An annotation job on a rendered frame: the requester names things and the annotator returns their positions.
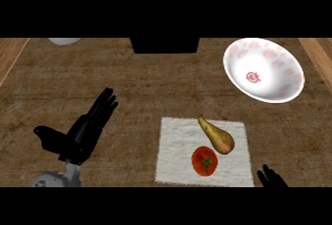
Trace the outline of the black box-shaped appliance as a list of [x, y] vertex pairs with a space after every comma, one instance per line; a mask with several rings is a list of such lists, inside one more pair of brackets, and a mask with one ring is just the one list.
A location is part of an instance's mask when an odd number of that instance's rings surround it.
[[197, 52], [199, 38], [131, 38], [135, 54], [191, 54]]

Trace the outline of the yellow-brown pear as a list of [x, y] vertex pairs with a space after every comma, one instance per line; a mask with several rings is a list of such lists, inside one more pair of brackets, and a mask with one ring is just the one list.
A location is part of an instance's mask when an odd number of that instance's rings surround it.
[[214, 149], [220, 154], [227, 155], [234, 148], [234, 140], [230, 133], [215, 127], [202, 116], [197, 116], [197, 123]]

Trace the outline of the pale grey round object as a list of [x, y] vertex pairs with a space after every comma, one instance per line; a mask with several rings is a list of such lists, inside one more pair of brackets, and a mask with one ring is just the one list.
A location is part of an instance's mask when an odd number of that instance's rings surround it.
[[48, 38], [56, 45], [69, 45], [79, 41], [79, 38]]

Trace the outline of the red tomato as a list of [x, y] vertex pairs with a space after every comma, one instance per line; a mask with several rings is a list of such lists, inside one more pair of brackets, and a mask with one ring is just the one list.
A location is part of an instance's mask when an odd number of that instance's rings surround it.
[[218, 167], [218, 158], [211, 148], [200, 146], [191, 154], [191, 167], [202, 177], [212, 175]]

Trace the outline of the white bowl with pink print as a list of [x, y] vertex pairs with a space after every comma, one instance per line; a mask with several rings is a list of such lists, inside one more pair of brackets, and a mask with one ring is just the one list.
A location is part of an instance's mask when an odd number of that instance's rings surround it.
[[265, 103], [292, 101], [305, 85], [305, 74], [290, 52], [270, 40], [234, 40], [222, 55], [222, 68], [236, 88]]

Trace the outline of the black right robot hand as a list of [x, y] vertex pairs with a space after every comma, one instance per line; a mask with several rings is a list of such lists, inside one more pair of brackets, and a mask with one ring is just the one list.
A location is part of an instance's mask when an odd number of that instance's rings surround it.
[[256, 171], [258, 179], [265, 188], [281, 189], [287, 187], [280, 175], [268, 168], [267, 165]]

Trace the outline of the white placemat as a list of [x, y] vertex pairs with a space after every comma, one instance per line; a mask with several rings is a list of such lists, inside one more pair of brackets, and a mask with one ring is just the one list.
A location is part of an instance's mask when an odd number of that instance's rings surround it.
[[191, 154], [197, 147], [212, 149], [196, 119], [162, 118], [159, 147], [155, 164], [155, 181], [177, 185], [253, 187], [252, 164], [248, 150], [245, 125], [239, 121], [209, 120], [234, 139], [234, 149], [227, 155], [215, 153], [218, 165], [203, 177], [191, 166]]

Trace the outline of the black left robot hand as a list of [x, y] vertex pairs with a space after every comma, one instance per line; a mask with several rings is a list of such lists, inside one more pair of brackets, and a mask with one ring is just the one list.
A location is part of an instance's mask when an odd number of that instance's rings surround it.
[[62, 162], [81, 165], [88, 160], [116, 106], [112, 89], [106, 88], [96, 98], [91, 109], [72, 124], [68, 133], [63, 134], [47, 126], [34, 128], [41, 148], [56, 153]]

